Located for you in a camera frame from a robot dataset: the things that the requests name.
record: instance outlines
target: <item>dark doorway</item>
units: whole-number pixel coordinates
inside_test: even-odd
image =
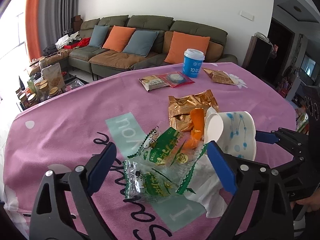
[[[262,78],[271,84],[277,85],[288,60],[294,33],[275,19],[271,19],[268,39],[278,46],[276,58],[269,58]]]

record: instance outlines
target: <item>pile of clothes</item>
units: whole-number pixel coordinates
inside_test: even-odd
[[[89,38],[83,38],[81,39],[79,36],[79,32],[76,32],[74,34],[65,35],[61,37],[55,44],[51,44],[48,47],[44,49],[43,56],[52,56],[58,52],[59,49],[62,49],[65,45],[73,45],[77,43],[76,48],[81,48],[89,45],[90,42]]]
[[[76,32],[74,34],[65,35],[62,38],[58,39],[56,45],[57,49],[62,49],[63,46],[68,45],[69,43],[72,43],[73,41],[80,41],[81,38],[79,36],[79,32]]]

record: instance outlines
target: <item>wall switch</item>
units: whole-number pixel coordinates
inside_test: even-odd
[[[249,19],[250,21],[254,21],[254,15],[247,13],[245,11],[240,11],[240,15],[244,18]]]

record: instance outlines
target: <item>gray curtain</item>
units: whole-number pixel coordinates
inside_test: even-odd
[[[62,36],[70,34],[71,18],[78,15],[78,1],[39,0],[38,28],[42,52]]]

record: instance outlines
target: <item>white cup with blue dots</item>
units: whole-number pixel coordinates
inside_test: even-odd
[[[204,143],[215,141],[224,153],[254,161],[256,128],[246,112],[212,113],[206,117]]]

